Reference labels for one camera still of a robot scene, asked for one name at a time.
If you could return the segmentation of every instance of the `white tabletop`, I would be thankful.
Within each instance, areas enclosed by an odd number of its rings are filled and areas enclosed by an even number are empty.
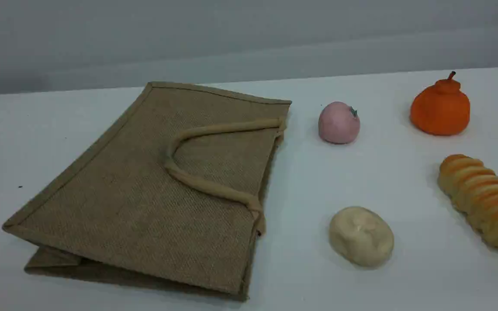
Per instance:
[[[441,138],[409,123],[409,106],[449,71],[287,79],[212,86],[293,101],[271,172],[268,232],[257,244],[246,303],[30,276],[35,247],[0,229],[0,310],[498,310],[498,252],[489,250],[437,188],[453,153],[498,174],[498,68],[457,71],[472,103],[468,129]],[[141,88],[0,95],[0,227],[112,124]],[[322,142],[320,111],[356,108],[357,140]],[[377,270],[356,268],[329,246],[342,207],[376,211],[395,233]]]

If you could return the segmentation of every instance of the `twisted bread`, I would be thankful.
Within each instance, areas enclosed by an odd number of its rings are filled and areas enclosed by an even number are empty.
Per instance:
[[[445,158],[437,184],[490,246],[498,248],[498,176],[478,159],[463,154]]]

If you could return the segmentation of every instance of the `dough ball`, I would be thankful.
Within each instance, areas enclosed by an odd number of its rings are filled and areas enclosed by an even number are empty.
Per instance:
[[[352,263],[383,264],[393,251],[393,232],[376,213],[360,206],[339,211],[330,222],[330,245]]]
[[[353,107],[334,101],[322,110],[318,119],[320,138],[330,143],[352,142],[360,130],[360,118]]]

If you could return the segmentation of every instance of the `rope handle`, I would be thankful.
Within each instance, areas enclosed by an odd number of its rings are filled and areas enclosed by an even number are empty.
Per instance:
[[[182,170],[176,162],[174,161],[174,154],[176,150],[180,147],[186,140],[196,138],[199,136],[213,135],[213,134],[224,134],[224,133],[235,133],[235,132],[246,132],[250,130],[265,130],[268,128],[278,128],[278,135],[282,136],[285,129],[285,119],[275,118],[275,119],[263,119],[255,120],[251,122],[238,122],[231,124],[216,124],[211,126],[194,127],[188,130],[184,130],[177,134],[166,149],[166,162],[164,168],[168,171],[168,174],[174,177],[174,179],[184,183],[188,187],[201,191],[214,197],[221,197],[223,199],[236,201],[243,203],[247,206],[247,209],[251,211],[254,222],[254,229],[259,233],[259,235],[264,235],[266,232],[266,222],[264,210],[261,203],[259,202],[259,197],[252,195],[251,193],[245,193],[243,191],[238,191],[231,187],[215,183],[214,181],[207,181],[201,177],[193,176],[190,173]]]

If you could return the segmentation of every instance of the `burlap tote bag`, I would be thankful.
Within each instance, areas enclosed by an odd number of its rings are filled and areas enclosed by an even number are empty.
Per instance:
[[[39,246],[26,272],[245,299],[290,103],[149,83],[3,225]]]

